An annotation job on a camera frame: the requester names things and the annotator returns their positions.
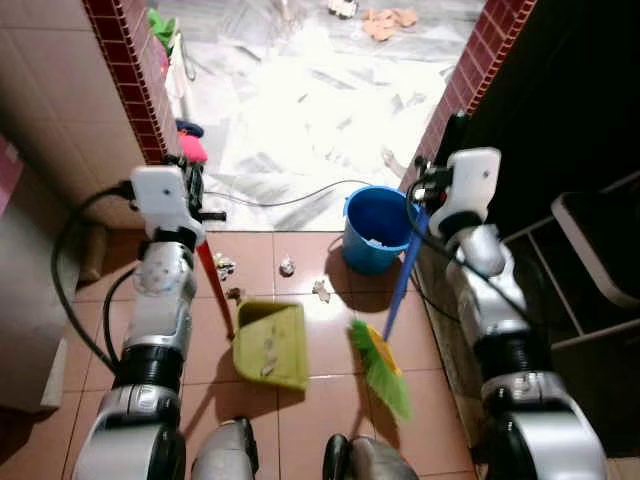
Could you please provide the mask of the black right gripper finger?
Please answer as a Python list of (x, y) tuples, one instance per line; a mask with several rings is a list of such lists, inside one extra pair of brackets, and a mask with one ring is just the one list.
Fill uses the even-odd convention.
[(440, 168), (448, 166), (449, 157), (454, 152), (461, 150), (462, 143), (465, 141), (468, 119), (470, 119), (470, 115), (466, 111), (457, 111), (457, 113), (448, 116), (438, 145), (438, 166)]

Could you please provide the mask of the yellow-green dustpan red handle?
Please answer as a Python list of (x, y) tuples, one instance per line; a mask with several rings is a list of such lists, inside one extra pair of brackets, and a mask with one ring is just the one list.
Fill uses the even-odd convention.
[(305, 308), (296, 302), (244, 300), (230, 307), (209, 243), (196, 247), (227, 329), (230, 356), (243, 379), (293, 390), (308, 388)]

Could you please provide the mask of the green broom blue handle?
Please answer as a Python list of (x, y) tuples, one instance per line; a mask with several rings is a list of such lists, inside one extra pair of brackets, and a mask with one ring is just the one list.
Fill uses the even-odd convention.
[(404, 380), (404, 372), (394, 358), (388, 337), (393, 332), (398, 312), (401, 310), (401, 302), (410, 287), (416, 259), (422, 246), (422, 237), (424, 237), (424, 233), (417, 229), (417, 223), (422, 215), (413, 206), (412, 200), (406, 201), (404, 215), (410, 227), (410, 241), (408, 241), (407, 250), (404, 251), (404, 264), (399, 271), (396, 288), (390, 296), (389, 311), (383, 329), (372, 328), (369, 323), (357, 317), (352, 317), (348, 326), (349, 339), (364, 369), (367, 387), (399, 422), (411, 420), (413, 417), (411, 396)]

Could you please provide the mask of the pink rounded object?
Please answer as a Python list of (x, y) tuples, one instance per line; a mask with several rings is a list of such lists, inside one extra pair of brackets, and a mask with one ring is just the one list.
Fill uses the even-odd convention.
[(200, 137), (193, 136), (186, 131), (179, 132), (180, 147), (188, 163), (205, 165), (209, 161), (209, 151)]

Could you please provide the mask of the crumpled printed wrapper scrap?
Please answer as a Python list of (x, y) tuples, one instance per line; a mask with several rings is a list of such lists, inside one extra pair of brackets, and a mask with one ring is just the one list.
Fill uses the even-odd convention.
[(218, 273), (219, 282), (227, 282), (229, 276), (236, 273), (237, 261), (230, 259), (223, 252), (215, 252), (212, 256), (212, 262), (214, 262), (216, 273)]

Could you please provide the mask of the brown cardboard tube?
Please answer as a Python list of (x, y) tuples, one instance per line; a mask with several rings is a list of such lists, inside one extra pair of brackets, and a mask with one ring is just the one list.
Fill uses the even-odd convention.
[(108, 239), (108, 229), (104, 225), (90, 224), (84, 228), (78, 285), (97, 282), (102, 278), (102, 265), (108, 251)]

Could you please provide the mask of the orange cloth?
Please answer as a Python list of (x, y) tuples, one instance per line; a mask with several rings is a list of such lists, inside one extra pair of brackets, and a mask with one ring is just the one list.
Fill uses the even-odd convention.
[(362, 31), (375, 42), (388, 41), (401, 29), (416, 26), (419, 14), (415, 10), (392, 8), (366, 10), (362, 19)]

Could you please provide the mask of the paper scraps inside dustpan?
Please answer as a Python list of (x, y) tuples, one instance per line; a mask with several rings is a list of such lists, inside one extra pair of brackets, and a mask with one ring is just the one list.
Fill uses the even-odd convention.
[(259, 375), (261, 378), (269, 378), (274, 374), (276, 366), (279, 364), (275, 330), (262, 334), (255, 346), (259, 348), (259, 352), (257, 352), (261, 364), (259, 366)]

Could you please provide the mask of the green cloth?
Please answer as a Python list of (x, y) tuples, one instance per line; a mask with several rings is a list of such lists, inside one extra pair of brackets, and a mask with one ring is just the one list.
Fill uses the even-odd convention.
[(147, 9), (148, 28), (152, 35), (163, 45), (166, 55), (172, 55), (174, 40), (179, 33), (178, 19), (157, 12), (155, 8)]

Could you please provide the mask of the dark metal shelf rack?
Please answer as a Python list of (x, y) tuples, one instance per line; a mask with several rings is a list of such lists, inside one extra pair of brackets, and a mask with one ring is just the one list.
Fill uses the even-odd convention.
[(621, 334), (626, 342), (640, 328), (637, 225), (631, 173), (595, 192), (554, 198), (547, 218), (503, 237), (534, 293), (535, 328), (553, 351)]

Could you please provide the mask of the small white object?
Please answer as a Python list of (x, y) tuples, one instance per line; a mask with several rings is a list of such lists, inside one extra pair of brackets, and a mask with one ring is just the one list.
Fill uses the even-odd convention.
[(358, 12), (358, 0), (326, 0), (326, 9), (339, 19), (352, 19)]

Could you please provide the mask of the grey low cabinet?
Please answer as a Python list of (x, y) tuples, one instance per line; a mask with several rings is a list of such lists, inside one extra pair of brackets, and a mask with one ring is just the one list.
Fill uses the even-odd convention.
[(65, 314), (50, 276), (67, 205), (0, 134), (0, 408), (26, 413), (61, 404)]

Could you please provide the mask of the silver left robot leg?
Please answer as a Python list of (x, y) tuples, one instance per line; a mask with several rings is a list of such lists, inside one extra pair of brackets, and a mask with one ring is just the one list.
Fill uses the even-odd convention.
[(255, 480), (259, 468), (251, 421), (239, 416), (220, 424), (201, 445), (189, 480)]

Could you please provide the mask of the silver robot leg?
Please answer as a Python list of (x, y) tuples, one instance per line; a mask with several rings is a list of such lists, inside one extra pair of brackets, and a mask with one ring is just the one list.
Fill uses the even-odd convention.
[(325, 445), (323, 480), (419, 480), (419, 475), (390, 444), (334, 434)]
[(255, 480), (259, 468), (251, 421), (239, 416), (220, 424), (201, 445), (189, 480)]

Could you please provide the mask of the silver right robot leg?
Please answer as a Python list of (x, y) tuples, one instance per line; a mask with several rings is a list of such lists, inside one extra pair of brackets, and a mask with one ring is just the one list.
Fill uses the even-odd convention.
[(334, 434), (325, 445), (323, 480), (419, 480), (419, 475), (390, 444)]

